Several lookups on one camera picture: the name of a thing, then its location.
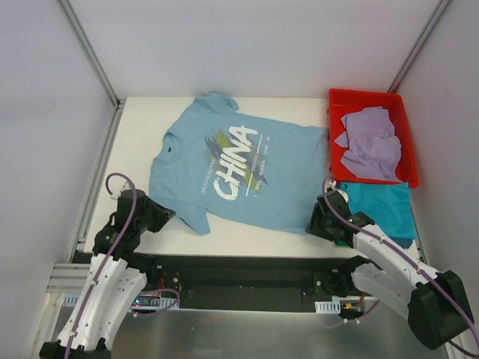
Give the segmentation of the light blue printed t-shirt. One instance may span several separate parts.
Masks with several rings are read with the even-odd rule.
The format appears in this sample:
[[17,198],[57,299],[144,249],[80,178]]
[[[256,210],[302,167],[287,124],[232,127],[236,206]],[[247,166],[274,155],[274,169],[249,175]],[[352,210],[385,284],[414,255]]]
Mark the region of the light blue printed t-shirt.
[[329,132],[242,114],[206,93],[168,129],[150,169],[149,195],[196,233],[208,214],[303,234],[326,175]]

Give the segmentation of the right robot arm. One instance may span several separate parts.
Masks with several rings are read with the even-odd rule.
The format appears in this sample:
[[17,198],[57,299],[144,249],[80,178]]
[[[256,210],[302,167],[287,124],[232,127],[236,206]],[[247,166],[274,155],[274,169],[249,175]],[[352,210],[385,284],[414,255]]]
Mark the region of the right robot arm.
[[372,295],[402,316],[429,349],[451,343],[465,331],[478,337],[463,282],[409,255],[363,212],[351,213],[337,190],[317,198],[307,233],[343,242],[358,255],[340,264],[324,281],[331,295]]

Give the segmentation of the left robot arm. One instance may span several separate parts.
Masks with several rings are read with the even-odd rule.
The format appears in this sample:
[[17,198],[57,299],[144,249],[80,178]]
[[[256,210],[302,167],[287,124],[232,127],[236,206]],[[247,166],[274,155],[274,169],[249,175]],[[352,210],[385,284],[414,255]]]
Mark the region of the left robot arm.
[[158,233],[175,213],[143,191],[128,189],[96,234],[85,285],[67,323],[40,358],[110,358],[115,336],[135,299],[167,292],[154,260],[136,253],[141,236]]

